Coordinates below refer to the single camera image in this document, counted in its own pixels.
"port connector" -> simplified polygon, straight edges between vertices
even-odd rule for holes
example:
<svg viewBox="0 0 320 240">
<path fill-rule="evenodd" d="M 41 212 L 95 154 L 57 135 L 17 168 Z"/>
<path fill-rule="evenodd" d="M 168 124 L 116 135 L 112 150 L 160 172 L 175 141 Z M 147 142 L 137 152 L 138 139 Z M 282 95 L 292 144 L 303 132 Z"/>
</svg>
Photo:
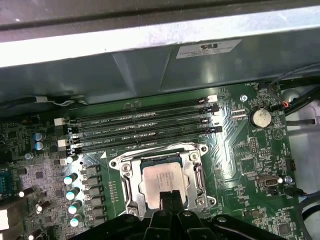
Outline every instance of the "port connector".
<svg viewBox="0 0 320 240">
<path fill-rule="evenodd" d="M 257 180 L 261 182 L 265 187 L 273 187 L 278 185 L 278 177 L 273 175 L 260 175 Z"/>
</svg>

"cpu socket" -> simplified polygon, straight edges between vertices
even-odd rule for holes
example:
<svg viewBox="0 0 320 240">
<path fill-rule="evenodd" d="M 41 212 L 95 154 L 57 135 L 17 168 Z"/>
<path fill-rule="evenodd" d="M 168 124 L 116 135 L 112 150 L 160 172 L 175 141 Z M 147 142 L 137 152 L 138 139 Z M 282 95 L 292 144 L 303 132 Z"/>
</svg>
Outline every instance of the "cpu socket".
<svg viewBox="0 0 320 240">
<path fill-rule="evenodd" d="M 201 157 L 205 144 L 182 142 L 126 152 L 109 162 L 122 181 L 125 212 L 144 218 L 159 208 L 160 192 L 179 190 L 185 209 L 203 212 L 217 201 L 207 196 Z"/>
</svg>

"sticker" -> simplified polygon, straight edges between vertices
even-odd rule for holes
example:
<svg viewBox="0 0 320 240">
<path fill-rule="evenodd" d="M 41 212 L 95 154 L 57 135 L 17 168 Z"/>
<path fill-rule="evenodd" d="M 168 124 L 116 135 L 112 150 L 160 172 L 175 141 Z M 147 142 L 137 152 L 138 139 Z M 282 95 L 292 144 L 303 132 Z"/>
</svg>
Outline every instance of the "sticker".
<svg viewBox="0 0 320 240">
<path fill-rule="evenodd" d="M 213 41 L 195 45 L 181 46 L 176 56 L 177 59 L 192 58 L 197 56 L 229 53 L 242 40 Z"/>
</svg>

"integrated circuit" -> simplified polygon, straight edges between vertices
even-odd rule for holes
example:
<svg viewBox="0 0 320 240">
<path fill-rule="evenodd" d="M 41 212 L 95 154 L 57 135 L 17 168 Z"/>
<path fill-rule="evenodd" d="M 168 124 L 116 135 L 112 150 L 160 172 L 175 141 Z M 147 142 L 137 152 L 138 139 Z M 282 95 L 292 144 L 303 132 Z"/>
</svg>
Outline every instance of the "integrated circuit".
<svg viewBox="0 0 320 240">
<path fill-rule="evenodd" d="M 278 224 L 278 231 L 280 236 L 288 235 L 291 233 L 291 228 L 289 223 Z"/>
</svg>

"metal frame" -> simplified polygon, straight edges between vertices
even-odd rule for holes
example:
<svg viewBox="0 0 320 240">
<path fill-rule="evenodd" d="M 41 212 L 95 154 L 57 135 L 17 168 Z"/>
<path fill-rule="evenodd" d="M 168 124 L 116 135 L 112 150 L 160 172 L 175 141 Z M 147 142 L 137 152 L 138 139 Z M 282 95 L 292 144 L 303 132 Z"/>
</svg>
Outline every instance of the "metal frame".
<svg viewBox="0 0 320 240">
<path fill-rule="evenodd" d="M 122 180 L 122 190 L 125 201 L 125 212 L 144 218 L 147 212 L 145 195 L 140 192 L 139 185 L 143 181 L 140 165 L 142 160 L 152 158 L 167 158 L 177 156 L 182 160 L 183 174 L 188 177 L 186 196 L 189 210 L 202 212 L 213 207 L 217 201 L 207 196 L 201 156 L 208 152 L 205 144 L 193 142 L 177 143 L 169 146 L 154 147 L 143 150 L 126 152 L 109 162 L 109 167 L 118 170 Z"/>
</svg>

